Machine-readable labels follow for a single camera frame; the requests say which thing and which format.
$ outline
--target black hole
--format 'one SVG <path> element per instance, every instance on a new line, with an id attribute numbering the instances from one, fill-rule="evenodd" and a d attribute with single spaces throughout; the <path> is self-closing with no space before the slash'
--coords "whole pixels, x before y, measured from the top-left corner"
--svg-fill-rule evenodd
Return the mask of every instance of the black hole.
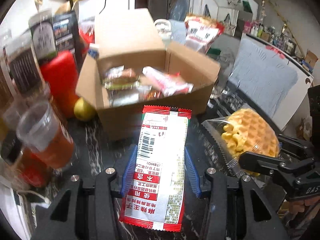
<path id="1" fill-rule="evenodd" d="M 320 175 L 318 172 L 314 172 L 312 174 L 310 174 L 309 176 L 307 176 L 307 179 L 319 179 L 320 178 Z"/>
<path id="2" fill-rule="evenodd" d="M 256 222 L 270 220 L 271 215 L 257 193 L 254 190 L 251 190 L 250 195 L 254 220 Z"/>
<path id="3" fill-rule="evenodd" d="M 67 190 L 62 196 L 56 209 L 53 211 L 50 219 L 55 221 L 66 222 L 68 219 L 68 210 L 71 197 L 71 190 Z"/>

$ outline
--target waffle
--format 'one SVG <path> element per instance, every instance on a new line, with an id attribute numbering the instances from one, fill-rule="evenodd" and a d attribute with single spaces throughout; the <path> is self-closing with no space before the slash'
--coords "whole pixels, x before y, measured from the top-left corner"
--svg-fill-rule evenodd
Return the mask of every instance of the waffle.
<path id="1" fill-rule="evenodd" d="M 263 118 L 252 109 L 240 109 L 227 119 L 221 137 L 226 142 L 233 158 L 251 151 L 270 157 L 277 157 L 279 141 L 275 132 Z"/>

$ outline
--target metal bolt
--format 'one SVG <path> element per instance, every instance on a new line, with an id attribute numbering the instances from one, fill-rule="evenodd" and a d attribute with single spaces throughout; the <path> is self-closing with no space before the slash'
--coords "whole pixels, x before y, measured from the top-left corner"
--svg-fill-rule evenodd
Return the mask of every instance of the metal bolt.
<path id="1" fill-rule="evenodd" d="M 80 179 L 79 175 L 72 175 L 71 176 L 71 181 L 75 182 L 75 181 L 78 181 Z"/>
<path id="2" fill-rule="evenodd" d="M 248 181 L 251 180 L 251 177 L 248 176 L 248 175 L 243 175 L 243 176 L 242 176 L 242 179 L 243 179 L 245 182 L 248 182 Z"/>
<path id="3" fill-rule="evenodd" d="M 217 172 L 217 170 L 216 170 L 215 168 L 208 168 L 208 169 L 207 169 L 207 172 L 208 172 L 209 174 L 215 174 L 215 173 Z"/>
<path id="4" fill-rule="evenodd" d="M 112 174 L 114 173 L 116 170 L 114 168 L 107 168 L 106 169 L 106 174 Z"/>

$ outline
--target yellow fruit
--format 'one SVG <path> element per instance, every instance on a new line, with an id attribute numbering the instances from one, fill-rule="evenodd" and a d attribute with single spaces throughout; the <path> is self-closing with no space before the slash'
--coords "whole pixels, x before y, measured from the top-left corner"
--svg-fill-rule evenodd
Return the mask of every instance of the yellow fruit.
<path id="1" fill-rule="evenodd" d="M 83 98 L 79 98 L 73 109 L 77 119 L 83 122 L 91 120 L 96 115 L 96 110 Z"/>

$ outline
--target marble countertop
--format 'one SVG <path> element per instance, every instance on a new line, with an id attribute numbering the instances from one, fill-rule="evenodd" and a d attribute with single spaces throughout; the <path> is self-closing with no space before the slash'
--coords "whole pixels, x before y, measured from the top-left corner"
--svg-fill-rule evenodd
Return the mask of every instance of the marble countertop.
<path id="1" fill-rule="evenodd" d="M 218 171 L 223 171 L 225 174 L 228 173 L 222 158 L 219 157 L 219 153 L 215 150 L 212 142 L 208 140 L 200 123 L 207 119 L 230 115 L 248 102 L 248 99 L 245 100 L 244 97 L 240 92 L 224 98 L 211 99 L 208 103 L 207 111 L 191 119 L 188 127 L 186 146 L 196 151 L 196 154 L 199 155 L 198 161 L 201 162 L 204 170 L 208 167 L 214 167 Z M 70 120 L 68 123 L 68 131 L 76 144 L 78 162 L 64 172 L 56 171 L 52 182 L 45 189 L 45 195 L 50 199 L 56 196 L 59 189 L 70 180 L 72 175 L 77 174 L 81 178 L 94 178 L 104 169 L 114 166 L 116 162 L 121 162 L 123 157 L 130 154 L 128 151 L 130 145 L 135 144 L 137 140 L 135 138 L 127 138 L 116 142 L 108 141 L 107 135 L 103 131 L 98 118 L 87 123 Z M 121 199 L 114 199 L 117 217 L 119 217 L 121 201 Z M 198 239 L 205 210 L 207 209 L 208 199 L 196 198 L 192 192 L 187 174 L 185 177 L 184 201 L 185 212 L 182 229 L 179 233 L 144 229 L 118 221 L 121 238 L 128 240 Z"/>

